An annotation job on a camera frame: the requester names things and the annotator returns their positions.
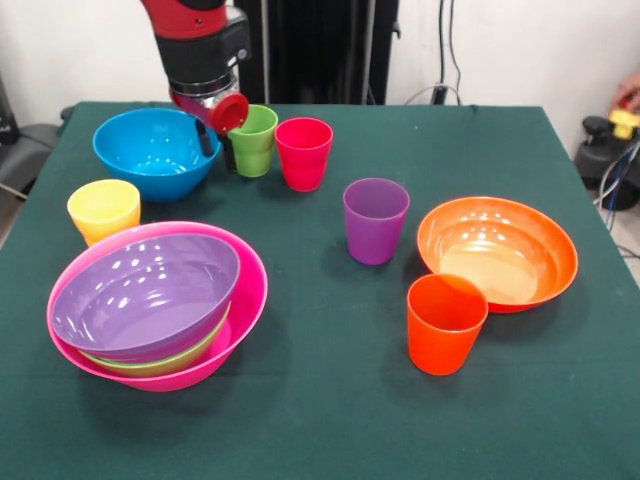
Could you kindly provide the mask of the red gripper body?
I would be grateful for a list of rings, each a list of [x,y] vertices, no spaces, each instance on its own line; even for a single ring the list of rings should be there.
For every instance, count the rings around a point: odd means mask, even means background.
[[[226,91],[213,96],[187,96],[170,91],[173,103],[181,110],[199,119],[217,134],[227,135],[241,127],[249,114],[249,102],[238,91]]]

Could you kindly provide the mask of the person's hand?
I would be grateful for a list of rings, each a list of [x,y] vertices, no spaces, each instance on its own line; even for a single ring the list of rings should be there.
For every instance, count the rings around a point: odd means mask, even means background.
[[[618,86],[612,99],[611,109],[622,108],[630,112],[639,109],[640,72],[625,78]]]

